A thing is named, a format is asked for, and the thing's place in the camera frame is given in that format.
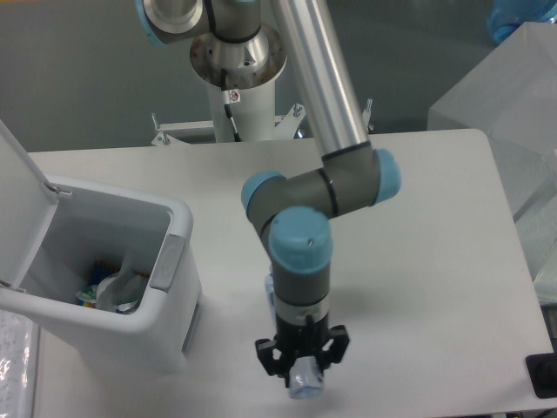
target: trash bin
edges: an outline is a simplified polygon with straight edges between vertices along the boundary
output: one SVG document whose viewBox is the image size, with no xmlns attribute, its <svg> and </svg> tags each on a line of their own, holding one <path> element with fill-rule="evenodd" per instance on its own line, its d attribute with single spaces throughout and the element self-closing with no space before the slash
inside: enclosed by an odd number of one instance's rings
<svg viewBox="0 0 557 418">
<path fill-rule="evenodd" d="M 187 204 L 49 176 L 0 121 L 0 308 L 27 316 L 93 365 L 175 372 L 201 294 Z M 95 260 L 147 272 L 131 314 L 77 305 Z"/>
</svg>

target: light blue cap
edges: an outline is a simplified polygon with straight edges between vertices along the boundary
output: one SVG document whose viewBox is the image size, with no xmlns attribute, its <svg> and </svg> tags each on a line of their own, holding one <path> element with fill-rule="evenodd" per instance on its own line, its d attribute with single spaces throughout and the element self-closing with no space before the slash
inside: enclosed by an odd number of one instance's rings
<svg viewBox="0 0 557 418">
<path fill-rule="evenodd" d="M 390 199 L 400 190 L 400 169 L 393 155 L 387 150 L 376 150 L 379 159 L 379 191 L 375 204 Z"/>
<path fill-rule="evenodd" d="M 268 179 L 274 179 L 276 177 L 285 179 L 285 176 L 283 176 L 279 172 L 266 171 L 256 172 L 246 180 L 246 182 L 244 183 L 244 187 L 242 187 L 242 205 L 244 205 L 246 213 L 250 205 L 250 200 L 252 200 L 252 196 L 255 191 L 258 190 L 258 188 Z"/>
<path fill-rule="evenodd" d="M 285 209 L 271 223 L 269 250 L 271 256 L 290 272 L 318 272 L 331 262 L 329 219 L 307 206 Z"/>
<path fill-rule="evenodd" d="M 143 26 L 143 29 L 145 30 L 145 33 L 147 34 L 147 37 L 149 38 L 151 43 L 157 47 L 166 46 L 166 44 L 157 37 L 157 35 L 155 34 L 155 32 L 153 32 L 153 29 L 149 25 L 147 16 L 145 15 L 145 10 L 143 8 L 143 0 L 136 0 L 136 8 L 138 9 L 139 21 L 141 22 L 141 25 Z"/>
</svg>

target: blue object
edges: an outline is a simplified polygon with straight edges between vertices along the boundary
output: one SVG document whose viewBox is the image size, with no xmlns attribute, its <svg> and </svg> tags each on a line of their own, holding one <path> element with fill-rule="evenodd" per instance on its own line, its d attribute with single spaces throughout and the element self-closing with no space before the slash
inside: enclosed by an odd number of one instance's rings
<svg viewBox="0 0 557 418">
<path fill-rule="evenodd" d="M 271 256 L 286 270 L 312 274 L 332 257 L 329 219 L 307 206 L 294 206 L 279 213 L 269 233 Z"/>
<path fill-rule="evenodd" d="M 255 191 L 258 190 L 258 188 L 268 179 L 274 179 L 276 177 L 285 179 L 285 176 L 283 176 L 281 173 L 272 171 L 257 172 L 247 179 L 247 181 L 244 183 L 244 187 L 242 187 L 242 205 L 244 205 L 246 213 L 248 207 L 250 206 L 250 200 L 252 199 Z"/>
<path fill-rule="evenodd" d="M 379 191 L 375 204 L 394 197 L 400 190 L 400 169 L 393 155 L 387 150 L 377 150 L 380 165 Z"/>
<path fill-rule="evenodd" d="M 525 22 L 555 23 L 557 0 L 495 0 L 487 30 L 500 44 Z"/>
<path fill-rule="evenodd" d="M 145 33 L 151 43 L 158 48 L 166 46 L 166 44 L 157 37 L 149 25 L 149 21 L 147 20 L 145 9 L 143 7 L 143 0 L 136 0 L 136 9 L 138 10 L 139 21 L 141 22 L 141 25 L 143 26 L 143 29 L 145 30 Z"/>
</svg>

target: white tabletop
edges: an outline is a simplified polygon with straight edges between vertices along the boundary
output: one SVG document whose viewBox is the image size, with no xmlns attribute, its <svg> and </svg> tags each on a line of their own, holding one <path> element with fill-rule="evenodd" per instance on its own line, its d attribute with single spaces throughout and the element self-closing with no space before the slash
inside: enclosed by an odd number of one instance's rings
<svg viewBox="0 0 557 418">
<path fill-rule="evenodd" d="M 253 342 L 273 336 L 269 261 L 240 190 L 264 169 L 316 168 L 312 140 L 45 152 L 45 172 L 186 201 L 204 289 L 181 374 L 107 379 L 43 332 L 35 416 L 438 417 L 556 407 L 524 359 L 551 345 L 486 138 L 478 131 L 372 137 L 398 160 L 399 195 L 332 221 L 330 325 L 351 336 L 323 396 L 292 401 Z"/>
</svg>

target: black cable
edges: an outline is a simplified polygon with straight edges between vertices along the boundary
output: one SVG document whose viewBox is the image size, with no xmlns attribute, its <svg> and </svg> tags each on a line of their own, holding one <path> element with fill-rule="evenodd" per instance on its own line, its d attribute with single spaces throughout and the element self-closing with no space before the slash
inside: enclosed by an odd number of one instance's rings
<svg viewBox="0 0 557 418">
<path fill-rule="evenodd" d="M 226 69 L 220 70 L 220 90 L 226 91 L 226 75 L 228 71 Z M 230 119 L 232 124 L 232 129 L 234 130 L 234 142 L 242 142 L 242 138 L 238 133 L 238 127 L 236 126 L 236 122 L 234 121 L 234 117 L 232 116 L 232 108 L 229 103 L 225 103 L 225 113 L 226 117 Z"/>
<path fill-rule="evenodd" d="M 557 409 L 557 408 L 546 409 L 546 410 L 543 411 L 542 413 L 536 415 L 534 418 L 543 418 L 544 416 L 548 416 L 548 415 L 551 414 L 555 409 Z"/>
</svg>

